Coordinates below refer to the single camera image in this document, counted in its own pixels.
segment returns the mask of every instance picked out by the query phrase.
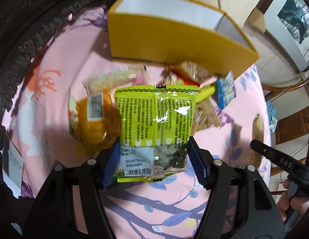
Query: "yellow box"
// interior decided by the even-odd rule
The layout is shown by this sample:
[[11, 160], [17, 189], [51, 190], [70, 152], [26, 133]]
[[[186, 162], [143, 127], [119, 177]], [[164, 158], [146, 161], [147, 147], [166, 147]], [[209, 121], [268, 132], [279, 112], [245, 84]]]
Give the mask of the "yellow box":
[[185, 60], [235, 78], [260, 56], [225, 13], [198, 0], [117, 0], [108, 11], [113, 60]]

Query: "long brown snack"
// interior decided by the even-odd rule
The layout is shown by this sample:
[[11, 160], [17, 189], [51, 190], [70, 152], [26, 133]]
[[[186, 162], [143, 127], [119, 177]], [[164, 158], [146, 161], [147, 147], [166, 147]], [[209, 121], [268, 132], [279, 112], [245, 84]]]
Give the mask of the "long brown snack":
[[[252, 139], [264, 142], [264, 122], [260, 114], [256, 114], [253, 120]], [[250, 164], [254, 165], [255, 168], [259, 168], [262, 162], [263, 156], [254, 150], [251, 151]]]

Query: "picture frame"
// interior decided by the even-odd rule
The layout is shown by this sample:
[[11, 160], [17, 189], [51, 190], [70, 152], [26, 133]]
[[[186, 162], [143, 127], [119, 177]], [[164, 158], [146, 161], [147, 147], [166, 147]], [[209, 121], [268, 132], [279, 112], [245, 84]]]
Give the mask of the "picture frame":
[[309, 0], [265, 0], [266, 31], [286, 51], [298, 70], [309, 67]]

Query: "barcode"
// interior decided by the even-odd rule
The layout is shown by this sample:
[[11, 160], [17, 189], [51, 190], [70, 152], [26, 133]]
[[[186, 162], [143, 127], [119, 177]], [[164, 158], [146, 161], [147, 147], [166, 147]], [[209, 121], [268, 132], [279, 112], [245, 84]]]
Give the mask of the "barcode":
[[152, 169], [143, 168], [137, 170], [125, 170], [125, 176], [135, 176], [135, 175], [151, 175]]
[[103, 120], [102, 93], [91, 95], [87, 102], [87, 120]]

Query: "metal screw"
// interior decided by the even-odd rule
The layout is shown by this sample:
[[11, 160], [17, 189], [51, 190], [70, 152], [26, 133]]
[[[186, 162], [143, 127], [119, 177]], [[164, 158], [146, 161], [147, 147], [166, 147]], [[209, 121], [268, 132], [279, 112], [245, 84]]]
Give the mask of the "metal screw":
[[88, 161], [87, 161], [87, 164], [88, 165], [95, 165], [96, 164], [96, 159], [89, 159]]
[[251, 172], [254, 172], [254, 171], [255, 171], [254, 165], [251, 165], [251, 164], [247, 166], [247, 169], [248, 169], [249, 171], [251, 171]]
[[214, 163], [215, 165], [217, 165], [217, 166], [221, 166], [221, 165], [223, 164], [222, 160], [220, 160], [220, 159], [215, 159], [215, 160], [213, 161], [213, 163]]
[[61, 171], [63, 169], [63, 167], [59, 164], [59, 165], [56, 165], [54, 169], [55, 169], [55, 171], [58, 172], [58, 171]]

